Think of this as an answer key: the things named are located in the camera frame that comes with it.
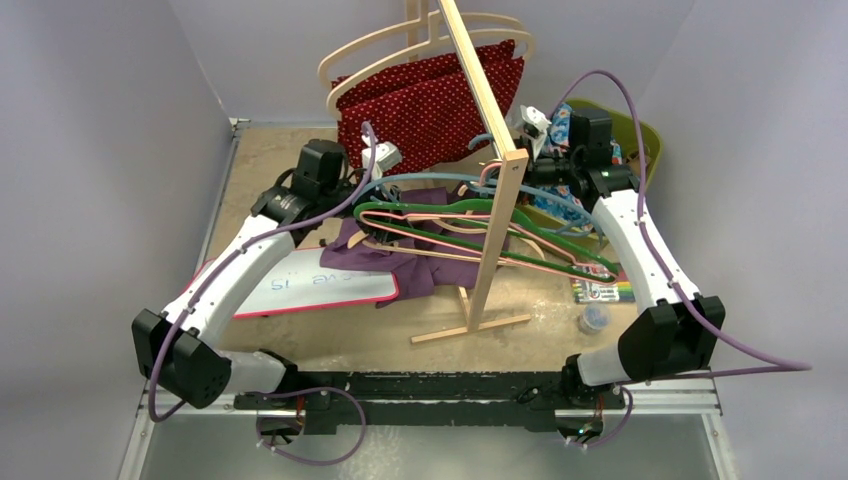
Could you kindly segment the blue floral garment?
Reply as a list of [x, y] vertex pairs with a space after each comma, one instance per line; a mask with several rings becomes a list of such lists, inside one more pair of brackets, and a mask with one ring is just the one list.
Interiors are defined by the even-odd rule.
[[592, 105], [560, 103], [533, 153], [525, 180], [543, 192], [532, 196], [533, 206], [563, 223], [559, 233], [585, 236], [592, 232], [591, 205], [586, 199], [589, 179], [584, 174], [624, 164], [610, 112]]

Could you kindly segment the grey-blue plastic hanger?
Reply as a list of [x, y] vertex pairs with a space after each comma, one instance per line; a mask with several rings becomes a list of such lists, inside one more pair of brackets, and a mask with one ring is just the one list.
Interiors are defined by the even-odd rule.
[[[377, 180], [370, 180], [367, 184], [364, 185], [364, 190], [354, 195], [354, 201], [357, 201], [363, 195], [369, 193], [374, 189], [378, 189], [381, 185], [387, 183], [398, 183], [403, 181], [415, 181], [415, 180], [452, 180], [458, 182], [471, 182], [478, 183], [479, 178], [470, 174], [462, 174], [462, 173], [438, 173], [438, 172], [420, 172], [420, 173], [406, 173], [406, 174], [397, 174], [384, 176]], [[540, 188], [535, 188], [532, 186], [522, 184], [519, 187], [519, 191], [522, 193], [530, 194], [534, 197], [546, 199], [552, 203], [558, 204], [563, 208], [574, 212], [575, 214], [581, 217], [582, 223], [588, 223], [594, 227], [595, 230], [595, 240], [599, 245], [603, 244], [604, 240], [604, 232], [600, 227], [598, 221], [592, 216], [592, 214], [587, 211], [583, 206], [576, 204], [574, 201], [563, 198], [561, 196], [555, 195], [553, 193], [547, 192]]]

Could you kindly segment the purple garment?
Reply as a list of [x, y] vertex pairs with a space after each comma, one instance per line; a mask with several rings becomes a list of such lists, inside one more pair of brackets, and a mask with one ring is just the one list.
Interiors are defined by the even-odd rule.
[[[455, 193], [444, 187], [407, 190], [401, 200], [408, 203], [444, 205], [459, 200]], [[461, 234], [444, 230], [433, 222], [419, 224], [424, 230], [482, 244], [485, 234]], [[321, 255], [320, 265], [324, 268], [349, 271], [391, 272], [397, 280], [399, 294], [392, 300], [376, 303], [383, 308], [394, 302], [433, 295], [436, 286], [452, 285], [472, 289], [477, 280], [478, 264], [440, 257], [418, 256], [408, 253], [372, 249], [362, 243], [347, 247], [350, 237], [360, 231], [352, 218], [342, 221], [338, 237], [329, 243]], [[399, 246], [421, 250], [460, 254], [459, 251], [410, 238], [401, 239]]]

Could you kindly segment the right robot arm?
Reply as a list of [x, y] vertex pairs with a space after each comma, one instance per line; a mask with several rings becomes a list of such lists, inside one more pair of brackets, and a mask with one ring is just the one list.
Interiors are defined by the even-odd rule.
[[553, 118], [523, 106], [518, 145], [531, 155], [530, 185], [564, 185], [616, 251], [630, 281], [637, 319], [615, 344], [570, 357], [561, 392], [576, 407], [596, 399], [601, 386], [644, 382], [708, 367], [714, 330], [725, 319], [716, 296], [705, 297], [680, 270], [639, 201], [640, 180], [614, 155], [612, 118], [599, 108], [560, 109]]

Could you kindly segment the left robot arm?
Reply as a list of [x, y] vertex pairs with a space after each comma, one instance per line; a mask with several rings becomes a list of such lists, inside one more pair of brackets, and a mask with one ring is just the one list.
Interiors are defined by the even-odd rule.
[[142, 310], [131, 331], [137, 362], [149, 380], [147, 406], [155, 421], [167, 419], [156, 410], [160, 389], [179, 405], [202, 409], [225, 393], [259, 392], [272, 408], [284, 409], [297, 399], [298, 382], [286, 374], [284, 361], [264, 352], [218, 349], [236, 311], [270, 269], [295, 249], [294, 230], [321, 224], [350, 206], [378, 171], [378, 150], [369, 148], [363, 179], [328, 212], [283, 226], [263, 214], [245, 218], [240, 230], [211, 265], [161, 311]]

